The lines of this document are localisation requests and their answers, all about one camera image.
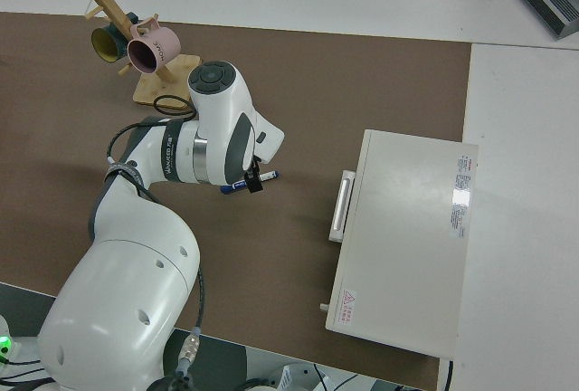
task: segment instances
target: cable connector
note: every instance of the cable connector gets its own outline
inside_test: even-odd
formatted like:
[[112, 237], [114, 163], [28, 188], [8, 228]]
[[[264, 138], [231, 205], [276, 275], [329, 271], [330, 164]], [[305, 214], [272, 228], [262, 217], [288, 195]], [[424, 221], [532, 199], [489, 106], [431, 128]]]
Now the cable connector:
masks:
[[200, 342], [201, 329], [195, 327], [183, 342], [183, 346], [179, 352], [179, 364], [176, 368], [176, 373], [181, 373], [186, 376], [187, 370], [193, 365], [193, 361], [197, 356]]

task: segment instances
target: circular button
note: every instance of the circular button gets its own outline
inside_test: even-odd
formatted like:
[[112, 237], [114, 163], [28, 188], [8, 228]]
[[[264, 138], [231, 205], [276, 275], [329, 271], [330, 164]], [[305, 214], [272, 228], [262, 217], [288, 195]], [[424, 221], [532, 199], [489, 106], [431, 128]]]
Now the circular button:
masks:
[[201, 80], [204, 81], [205, 83], [215, 83], [219, 81], [222, 78], [222, 76], [223, 76], [222, 69], [216, 66], [204, 67], [199, 75], [199, 77], [201, 77]]

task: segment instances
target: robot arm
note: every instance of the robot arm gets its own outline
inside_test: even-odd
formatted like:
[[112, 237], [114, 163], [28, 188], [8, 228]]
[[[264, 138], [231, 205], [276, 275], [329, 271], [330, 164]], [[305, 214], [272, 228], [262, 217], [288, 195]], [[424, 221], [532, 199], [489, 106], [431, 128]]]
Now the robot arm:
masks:
[[163, 376], [163, 349], [194, 286], [199, 249], [186, 223], [134, 184], [228, 185], [255, 157], [269, 162], [283, 140], [231, 64], [197, 67], [189, 87], [199, 120], [139, 127], [111, 164], [90, 221], [93, 244], [39, 335], [41, 361], [56, 380], [39, 389], [145, 391]]

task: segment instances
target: gray band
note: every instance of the gray band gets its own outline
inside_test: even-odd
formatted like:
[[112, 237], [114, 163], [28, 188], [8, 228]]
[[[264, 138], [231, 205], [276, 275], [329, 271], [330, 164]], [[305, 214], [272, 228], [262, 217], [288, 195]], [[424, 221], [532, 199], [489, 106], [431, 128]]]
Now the gray band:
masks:
[[193, 144], [193, 173], [199, 183], [209, 183], [207, 175], [207, 139], [195, 134]]

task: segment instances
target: black cable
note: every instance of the black cable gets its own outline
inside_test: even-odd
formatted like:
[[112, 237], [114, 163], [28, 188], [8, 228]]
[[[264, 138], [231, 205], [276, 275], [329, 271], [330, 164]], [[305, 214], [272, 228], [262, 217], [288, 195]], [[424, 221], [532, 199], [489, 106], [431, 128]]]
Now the black cable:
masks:
[[325, 391], [327, 391], [327, 386], [326, 386], [326, 383], [324, 382], [324, 378], [322, 377], [322, 374], [319, 372], [318, 366], [316, 364], [314, 364], [314, 368], [316, 369], [316, 373], [318, 373], [319, 381], [324, 386]]
[[334, 391], [336, 391], [337, 389], [341, 388], [342, 386], [344, 386], [345, 384], [347, 384], [350, 380], [355, 379], [358, 375], [353, 375], [350, 378], [346, 379], [344, 382], [342, 382], [340, 385], [336, 386], [334, 388]]
[[[181, 102], [183, 102], [184, 104], [187, 105], [187, 107], [189, 108], [189, 110], [187, 111], [181, 111], [181, 112], [169, 112], [167, 110], [163, 110], [158, 106], [158, 103], [163, 100], [163, 99], [175, 99], [175, 100], [179, 100]], [[171, 95], [171, 94], [165, 94], [165, 95], [159, 95], [157, 98], [155, 98], [153, 100], [153, 108], [155, 108], [155, 110], [163, 115], [167, 115], [169, 117], [183, 117], [184, 115], [189, 115], [187, 118], [183, 118], [183, 121], [189, 121], [193, 118], [195, 118], [197, 116], [197, 110], [195, 109], [195, 106], [193, 105], [193, 103], [189, 100], [185, 100], [181, 97], [178, 97], [176, 95]], [[124, 135], [125, 133], [127, 133], [129, 130], [131, 129], [136, 129], [137, 127], [159, 127], [159, 126], [166, 126], [166, 122], [136, 122], [134, 124], [130, 124], [124, 128], [122, 128], [121, 130], [119, 130], [117, 132], [117, 134], [110, 140], [109, 142], [109, 146], [107, 147], [107, 157], [111, 157], [112, 154], [112, 148], [115, 145], [115, 142], [117, 142], [117, 140]]]
[[26, 375], [31, 375], [32, 373], [37, 373], [39, 371], [44, 371], [44, 368], [36, 368], [35, 370], [31, 370], [31, 371], [25, 371], [23, 373], [20, 373], [19, 375], [13, 375], [13, 376], [6, 376], [6, 377], [2, 377], [2, 379], [16, 379], [17, 377], [22, 377], [22, 376], [26, 376]]
[[201, 271], [201, 264], [197, 270], [197, 278], [199, 279], [199, 313], [197, 314], [197, 322], [195, 323], [195, 327], [201, 328], [201, 322], [203, 321], [205, 310], [205, 281], [203, 278], [203, 272]]
[[54, 382], [54, 379], [52, 379], [51, 377], [44, 377], [43, 379], [35, 379], [35, 380], [22, 380], [19, 382], [10, 382], [9, 380], [0, 379], [1, 386], [10, 386], [10, 387], [33, 383], [38, 383], [38, 386], [40, 386], [44, 384], [50, 384], [51, 382]]
[[260, 385], [269, 385], [270, 381], [268, 379], [258, 379], [257, 377], [254, 379], [248, 379], [243, 382], [241, 385], [235, 387], [234, 391], [246, 391], [248, 389], [255, 388], [256, 386]]
[[7, 364], [9, 366], [30, 366], [31, 364], [39, 364], [40, 359], [36, 359], [35, 361], [25, 361], [25, 362], [12, 362], [4, 357], [0, 357], [0, 362], [2, 364]]
[[137, 188], [138, 192], [145, 194], [151, 201], [153, 201], [156, 204], [161, 204], [161, 202], [157, 199], [157, 197], [154, 196], [151, 192], [149, 192], [149, 190], [147, 188], [143, 187], [137, 181], [135, 181], [135, 178], [133, 178], [132, 176], [130, 176], [129, 174], [127, 174], [124, 171], [118, 171], [117, 174], [119, 174], [120, 176], [125, 178], [131, 185], [133, 185], [134, 187]]
[[452, 369], [454, 368], [454, 363], [452, 361], [449, 362], [449, 374], [446, 376], [446, 385], [444, 386], [444, 391], [449, 391], [451, 389], [451, 381], [452, 381]]

